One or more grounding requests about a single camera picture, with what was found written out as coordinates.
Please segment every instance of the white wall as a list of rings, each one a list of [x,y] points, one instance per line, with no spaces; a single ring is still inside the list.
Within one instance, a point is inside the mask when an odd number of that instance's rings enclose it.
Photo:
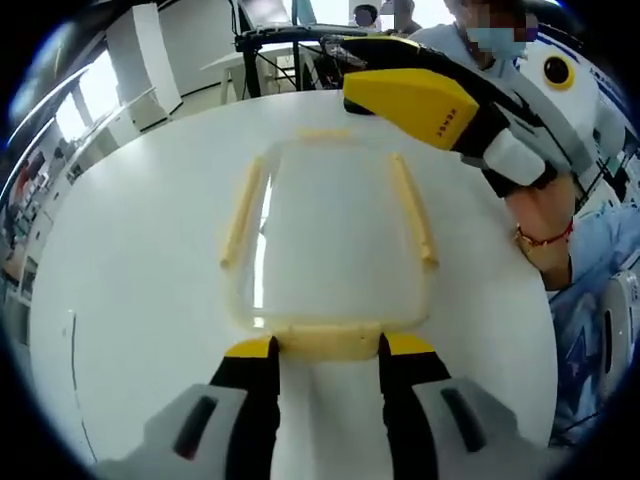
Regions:
[[[170,113],[182,103],[182,99],[167,56],[158,6],[155,3],[136,5],[132,10],[147,75],[151,85],[155,87],[154,93],[158,103],[165,112]]]
[[[160,10],[160,25],[181,95],[220,82],[222,70],[200,68],[231,52],[231,7],[227,0],[180,0]]]
[[[130,102],[151,88],[130,11],[107,29],[107,44],[118,77],[120,100]]]

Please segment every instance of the black hair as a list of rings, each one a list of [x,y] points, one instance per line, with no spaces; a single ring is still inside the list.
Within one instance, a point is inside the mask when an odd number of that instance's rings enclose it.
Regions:
[[[373,5],[369,5],[369,4],[358,5],[356,8],[353,9],[353,13],[356,14],[360,10],[366,10],[367,12],[369,12],[371,14],[371,19],[374,22],[377,20],[377,18],[378,18],[378,9],[376,7],[374,7]]]

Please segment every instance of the plastic food container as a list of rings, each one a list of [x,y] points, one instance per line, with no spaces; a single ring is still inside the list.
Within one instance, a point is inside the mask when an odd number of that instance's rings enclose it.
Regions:
[[[251,165],[220,268],[234,318],[282,353],[356,360],[426,320],[437,256],[400,155],[305,131]]]

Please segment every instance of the person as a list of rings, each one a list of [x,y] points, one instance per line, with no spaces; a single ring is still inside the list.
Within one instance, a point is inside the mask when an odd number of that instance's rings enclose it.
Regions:
[[[374,28],[378,19],[378,9],[373,5],[358,5],[353,9],[356,24],[363,28]]]
[[[413,20],[413,0],[387,0],[380,7],[380,15],[393,14],[394,28],[389,31],[394,35],[408,37],[422,27]]]
[[[504,80],[516,74],[514,61],[537,33],[537,19],[523,0],[445,0],[455,22],[418,30],[410,40],[452,60]]]
[[[573,185],[559,179],[543,190],[523,188],[506,199],[519,224],[525,256],[554,292],[550,307],[558,354],[554,432],[576,443],[596,421],[602,362],[599,301],[611,277],[640,249],[640,209],[635,203],[603,206],[573,219]],[[594,416],[590,421],[584,419]]]
[[[469,68],[508,81],[514,60],[535,38],[537,22],[522,0],[445,0],[453,25],[416,32],[410,39],[442,51]],[[575,443],[596,421],[602,362],[599,301],[609,279],[640,249],[635,204],[602,209],[574,220],[571,175],[543,189],[521,188],[505,198],[518,223],[516,242],[540,271],[550,293],[558,356],[554,438]]]

